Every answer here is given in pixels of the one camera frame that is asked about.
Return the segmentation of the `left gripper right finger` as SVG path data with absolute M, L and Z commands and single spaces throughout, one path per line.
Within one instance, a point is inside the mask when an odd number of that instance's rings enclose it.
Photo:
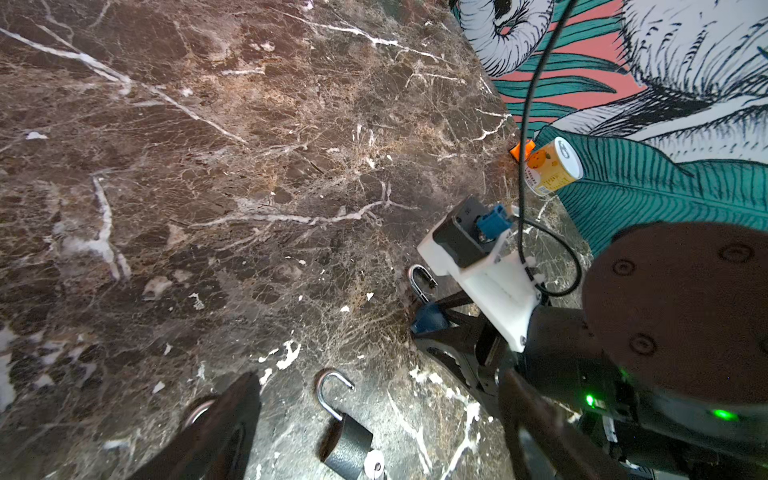
M 625 479 L 620 464 L 604 454 L 561 412 L 514 370 L 500 375 L 499 419 L 512 470 L 517 479 L 532 479 L 520 433 L 527 432 L 554 472 L 563 479 Z

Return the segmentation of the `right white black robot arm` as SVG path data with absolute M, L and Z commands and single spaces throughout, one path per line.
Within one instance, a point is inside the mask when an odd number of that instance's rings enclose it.
M 511 304 L 489 279 L 411 332 L 498 418 L 520 479 L 763 479 L 767 235 L 727 223 L 625 229 L 578 309 Z

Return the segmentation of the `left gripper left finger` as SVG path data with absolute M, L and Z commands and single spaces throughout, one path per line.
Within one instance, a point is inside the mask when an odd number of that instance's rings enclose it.
M 133 479 L 242 479 L 261 410 L 255 372 L 241 375 Z

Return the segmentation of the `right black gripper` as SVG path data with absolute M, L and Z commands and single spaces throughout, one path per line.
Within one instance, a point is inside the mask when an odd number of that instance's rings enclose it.
M 412 321 L 412 339 L 419 351 L 440 363 L 469 395 L 498 417 L 501 376 L 513 371 L 524 377 L 528 362 L 483 313 L 460 309 L 475 302 L 460 291 L 421 306 Z

